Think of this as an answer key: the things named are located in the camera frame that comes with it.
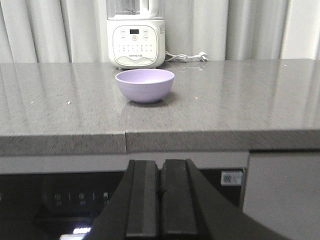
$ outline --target gray cabinet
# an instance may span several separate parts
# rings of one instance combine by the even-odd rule
[[[319,240],[320,153],[251,154],[243,211],[293,240]]]

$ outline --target bowl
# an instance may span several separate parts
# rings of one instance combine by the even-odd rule
[[[141,68],[126,70],[115,76],[121,93],[137,103],[154,103],[170,93],[175,75],[167,70]]]

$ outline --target blender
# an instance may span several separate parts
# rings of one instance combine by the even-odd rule
[[[155,68],[166,56],[161,0],[107,0],[111,63],[121,69]]]

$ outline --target curtain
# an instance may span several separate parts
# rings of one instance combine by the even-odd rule
[[[320,60],[319,0],[163,0],[166,49]],[[0,63],[108,62],[106,0],[0,0]]]

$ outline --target power cord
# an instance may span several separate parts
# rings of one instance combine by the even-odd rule
[[[194,59],[198,59],[199,61],[202,61],[202,62],[207,62],[209,60],[208,54],[206,54],[203,51],[199,52],[199,54],[194,55],[194,56],[188,56],[185,54],[173,55],[173,54],[169,53],[168,51],[165,51],[165,55],[168,56],[168,58],[165,60],[165,62],[186,63],[186,62],[192,61]]]

